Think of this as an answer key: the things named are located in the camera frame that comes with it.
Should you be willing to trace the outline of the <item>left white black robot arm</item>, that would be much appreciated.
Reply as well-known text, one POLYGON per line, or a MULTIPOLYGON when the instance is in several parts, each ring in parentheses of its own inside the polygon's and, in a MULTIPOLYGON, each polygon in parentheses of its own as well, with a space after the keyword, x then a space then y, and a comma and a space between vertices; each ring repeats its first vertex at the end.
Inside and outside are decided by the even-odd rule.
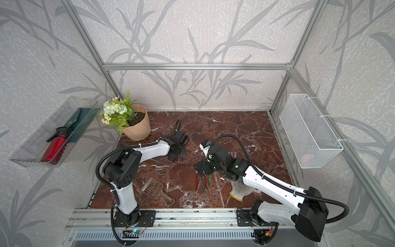
POLYGON ((133 181, 140 164, 160 156, 172 161, 184 157, 188 141, 189 137, 185 133, 176 131, 152 143, 118 148, 99 160, 95 175, 115 195, 118 211, 130 216, 138 208, 133 181))

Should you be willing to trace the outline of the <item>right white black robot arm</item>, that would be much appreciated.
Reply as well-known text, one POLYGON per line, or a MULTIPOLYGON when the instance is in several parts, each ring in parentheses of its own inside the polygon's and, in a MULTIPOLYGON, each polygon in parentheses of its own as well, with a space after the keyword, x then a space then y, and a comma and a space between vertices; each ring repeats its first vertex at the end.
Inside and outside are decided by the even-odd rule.
POLYGON ((209 141, 200 144, 205 158, 195 164, 199 175, 221 173, 225 178, 264 192, 277 204, 260 202, 253 208, 257 222, 278 223, 296 228, 304 237, 319 242, 326 224, 344 219, 349 207, 310 187, 293 186, 263 172, 249 157, 234 158, 222 145, 209 141))

